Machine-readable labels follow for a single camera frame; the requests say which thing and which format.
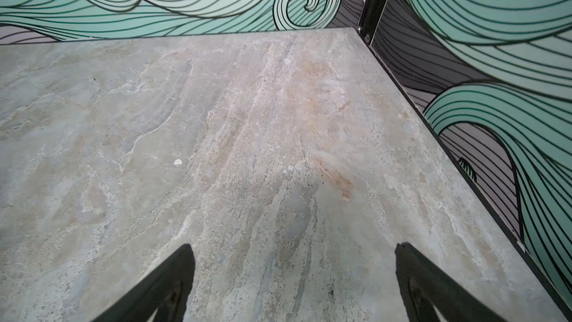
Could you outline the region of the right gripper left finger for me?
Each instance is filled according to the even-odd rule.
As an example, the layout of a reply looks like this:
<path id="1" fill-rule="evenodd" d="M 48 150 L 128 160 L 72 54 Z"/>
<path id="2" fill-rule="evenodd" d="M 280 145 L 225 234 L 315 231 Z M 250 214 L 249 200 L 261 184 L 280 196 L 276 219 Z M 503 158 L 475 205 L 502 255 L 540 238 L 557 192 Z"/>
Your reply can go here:
<path id="1" fill-rule="evenodd" d="M 195 276 L 195 255 L 181 245 L 96 321 L 182 321 Z"/>

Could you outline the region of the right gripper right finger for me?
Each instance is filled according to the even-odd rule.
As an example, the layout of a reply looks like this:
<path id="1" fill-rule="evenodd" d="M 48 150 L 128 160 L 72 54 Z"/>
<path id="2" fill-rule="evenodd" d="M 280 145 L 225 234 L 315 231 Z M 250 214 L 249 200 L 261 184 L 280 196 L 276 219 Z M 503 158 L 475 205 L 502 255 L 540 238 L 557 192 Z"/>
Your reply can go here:
<path id="1" fill-rule="evenodd" d="M 408 242 L 395 250 L 396 277 L 410 321 L 503 321 Z"/>

